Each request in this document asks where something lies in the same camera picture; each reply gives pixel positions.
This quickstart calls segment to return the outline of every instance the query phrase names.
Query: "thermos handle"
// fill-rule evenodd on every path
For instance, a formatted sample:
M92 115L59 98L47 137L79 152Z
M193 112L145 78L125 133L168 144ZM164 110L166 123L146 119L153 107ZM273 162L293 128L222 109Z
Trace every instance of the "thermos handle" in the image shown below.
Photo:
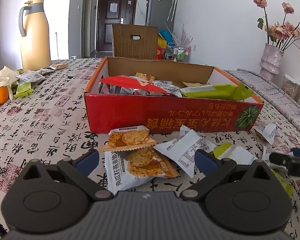
M23 11L30 10L30 9L31 9L31 6L24 6L20 9L20 12L19 12L19 30L20 30L22 37L26 37L26 35L27 35L26 30L23 28Z

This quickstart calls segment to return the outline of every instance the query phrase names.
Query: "yellow thermos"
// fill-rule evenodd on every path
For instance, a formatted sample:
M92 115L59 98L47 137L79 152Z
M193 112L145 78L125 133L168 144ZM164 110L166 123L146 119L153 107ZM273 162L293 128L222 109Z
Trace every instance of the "yellow thermos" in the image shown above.
M49 24L43 0L31 0L25 4L27 6L22 7L19 13L22 66L24 70L34 71L51 64Z

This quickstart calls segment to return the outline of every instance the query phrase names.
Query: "dark brown door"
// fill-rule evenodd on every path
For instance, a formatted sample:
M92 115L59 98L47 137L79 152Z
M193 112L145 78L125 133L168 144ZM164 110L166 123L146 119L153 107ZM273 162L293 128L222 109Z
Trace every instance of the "dark brown door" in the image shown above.
M112 51L112 24L133 24L136 0L99 0L98 51Z

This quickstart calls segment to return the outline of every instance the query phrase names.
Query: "pink vase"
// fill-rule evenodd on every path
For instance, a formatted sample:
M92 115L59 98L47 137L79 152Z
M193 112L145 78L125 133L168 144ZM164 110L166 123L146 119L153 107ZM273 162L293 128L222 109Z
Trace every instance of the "pink vase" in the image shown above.
M260 75L266 80L274 82L275 76L280 73L283 55L284 52L282 49L266 43L259 63L259 66L261 67Z

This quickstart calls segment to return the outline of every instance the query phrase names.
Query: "doorway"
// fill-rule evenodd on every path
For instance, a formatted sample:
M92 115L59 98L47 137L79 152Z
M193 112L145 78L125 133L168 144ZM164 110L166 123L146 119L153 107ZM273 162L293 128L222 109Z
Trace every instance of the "doorway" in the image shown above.
M81 57L90 57L90 24L92 0L83 0L81 15Z
M112 24L134 24L137 0L99 0L97 51L112 52Z

